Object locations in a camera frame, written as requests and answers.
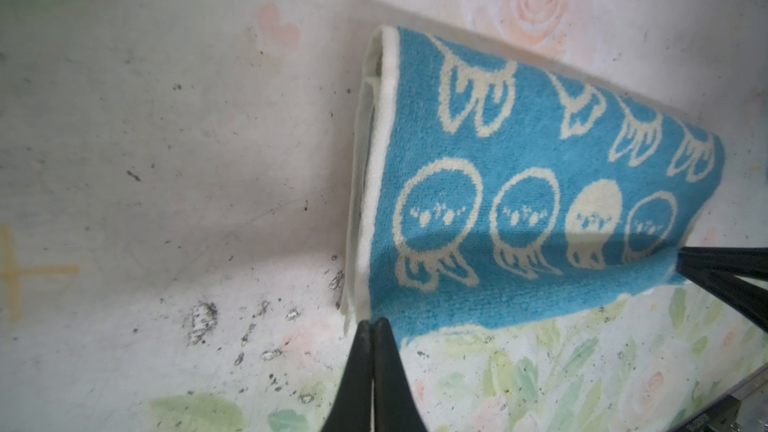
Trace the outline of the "blue bunny towel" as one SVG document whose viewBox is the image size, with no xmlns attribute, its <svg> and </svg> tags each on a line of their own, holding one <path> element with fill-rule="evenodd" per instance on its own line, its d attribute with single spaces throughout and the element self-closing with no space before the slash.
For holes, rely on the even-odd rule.
<svg viewBox="0 0 768 432">
<path fill-rule="evenodd" d="M 628 97 L 378 28 L 355 117 L 344 307 L 398 339 L 679 284 L 721 139 Z"/>
</svg>

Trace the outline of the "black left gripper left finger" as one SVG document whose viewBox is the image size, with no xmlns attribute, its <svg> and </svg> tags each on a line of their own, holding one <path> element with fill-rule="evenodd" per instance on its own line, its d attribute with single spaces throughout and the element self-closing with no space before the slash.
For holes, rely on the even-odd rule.
<svg viewBox="0 0 768 432">
<path fill-rule="evenodd" d="M 322 432 L 369 432 L 372 415 L 374 352 L 371 323 L 361 321 L 342 379 Z"/>
</svg>

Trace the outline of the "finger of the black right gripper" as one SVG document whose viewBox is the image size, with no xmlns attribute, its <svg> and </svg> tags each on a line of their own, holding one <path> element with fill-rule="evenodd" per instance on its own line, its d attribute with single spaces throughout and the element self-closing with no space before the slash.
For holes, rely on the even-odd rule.
<svg viewBox="0 0 768 432">
<path fill-rule="evenodd" d="M 677 271 L 716 271 L 767 280 L 767 248 L 683 247 L 678 251 Z"/>
<path fill-rule="evenodd" d="M 766 283 L 766 272 L 681 269 L 679 273 L 739 312 L 763 332 L 768 331 L 767 289 L 745 281 L 745 278 L 750 278 Z"/>
</svg>

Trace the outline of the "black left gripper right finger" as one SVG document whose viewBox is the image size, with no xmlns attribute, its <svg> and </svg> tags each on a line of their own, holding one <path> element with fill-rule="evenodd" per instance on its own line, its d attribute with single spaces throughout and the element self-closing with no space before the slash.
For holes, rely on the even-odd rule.
<svg viewBox="0 0 768 432">
<path fill-rule="evenodd" d="M 426 432 L 417 410 L 390 322 L 373 324 L 374 428 L 376 432 Z"/>
</svg>

